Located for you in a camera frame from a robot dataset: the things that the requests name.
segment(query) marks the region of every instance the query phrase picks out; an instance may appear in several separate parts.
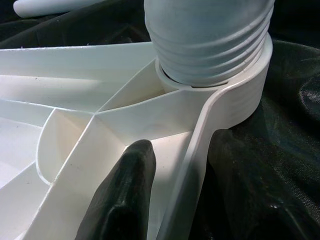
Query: black backdrop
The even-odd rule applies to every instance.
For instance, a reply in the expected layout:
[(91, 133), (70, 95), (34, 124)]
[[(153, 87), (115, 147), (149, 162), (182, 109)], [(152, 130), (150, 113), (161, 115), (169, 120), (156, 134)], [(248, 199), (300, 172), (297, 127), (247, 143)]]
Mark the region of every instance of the black backdrop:
[[(32, 19), (0, 1), (0, 49), (149, 41), (143, 1)], [(320, 239), (320, 1), (276, 0), (261, 103), (217, 131), (189, 239)]]

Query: white tube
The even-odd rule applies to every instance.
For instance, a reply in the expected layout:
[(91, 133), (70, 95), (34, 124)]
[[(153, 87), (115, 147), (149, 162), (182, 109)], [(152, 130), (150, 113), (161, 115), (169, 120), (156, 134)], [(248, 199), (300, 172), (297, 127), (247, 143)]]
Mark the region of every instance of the white tube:
[(210, 87), (261, 54), (273, 5), (274, 0), (145, 0), (145, 24), (171, 79)]
[(13, 9), (21, 18), (66, 13), (103, 0), (18, 0)]

